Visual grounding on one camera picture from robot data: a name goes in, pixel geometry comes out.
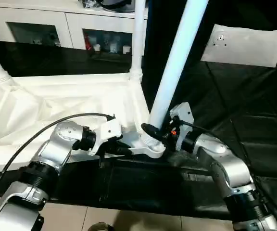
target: metal bracket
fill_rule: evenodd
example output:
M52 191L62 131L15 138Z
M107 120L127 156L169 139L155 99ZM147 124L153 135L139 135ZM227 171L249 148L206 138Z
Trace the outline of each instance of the metal bracket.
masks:
M188 123L194 122L194 117L190 108L190 105L188 102L181 103L179 105L176 105L170 112L169 112L171 118L178 116L180 120L183 120ZM180 135L178 137L177 143L176 143L176 151L181 150L182 141L185 139L187 133L189 131L193 131L193 128L188 125L181 125L180 126Z
M117 119L103 123L93 131L96 133L96 142L94 147L88 152L88 155L95 155L100 146L107 142L109 138L120 137L122 135L121 124Z

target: black fabric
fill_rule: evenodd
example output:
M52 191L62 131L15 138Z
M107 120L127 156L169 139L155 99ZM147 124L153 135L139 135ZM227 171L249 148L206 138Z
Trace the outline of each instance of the black fabric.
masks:
M86 52L0 42L2 66L14 77L127 72L129 62L93 60ZM163 63L145 63L142 88L151 108ZM189 102L197 125L212 129L247 160L277 203L277 69L188 62L171 106ZM208 172L187 153L167 152L67 164L52 201L171 215L230 219ZM18 171L6 173L0 196Z

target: black surface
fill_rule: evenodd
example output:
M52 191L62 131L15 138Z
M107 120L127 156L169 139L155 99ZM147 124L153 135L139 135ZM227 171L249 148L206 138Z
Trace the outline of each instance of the black surface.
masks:
M11 75L61 75L126 72L128 63L92 61L84 51L0 42L0 61ZM156 94L163 69L157 60L144 65L143 91ZM277 203L277 69L188 62L172 106L189 102L195 123L212 129L245 159ZM0 196L19 177L10 171ZM54 202L171 215L229 219L208 173L187 154L165 153L67 164Z

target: glass cabinet door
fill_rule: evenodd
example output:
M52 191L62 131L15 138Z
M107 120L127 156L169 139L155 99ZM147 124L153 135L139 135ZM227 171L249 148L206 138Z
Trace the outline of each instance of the glass cabinet door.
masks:
M114 31L82 29L86 50L130 54L132 34Z
M7 22L7 25L16 42L61 46L55 26L11 22Z
M0 41L73 48L63 12L0 7Z

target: white cabinet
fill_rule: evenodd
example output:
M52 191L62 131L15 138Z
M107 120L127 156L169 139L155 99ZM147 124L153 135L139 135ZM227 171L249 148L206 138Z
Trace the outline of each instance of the white cabinet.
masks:
M76 49L99 44L101 51L117 47L118 53L123 53L123 46L132 47L134 16L103 8L84 9L77 0L0 0L0 41Z
M99 16L90 14L66 13L67 22L71 34L74 48L85 49L87 37L91 38L89 42L100 44L102 50L108 50L104 47L106 39L119 40L119 51L122 46L128 45L132 47L132 33L134 31L134 19L122 17Z
M0 7L0 41L59 42L72 48L65 13Z

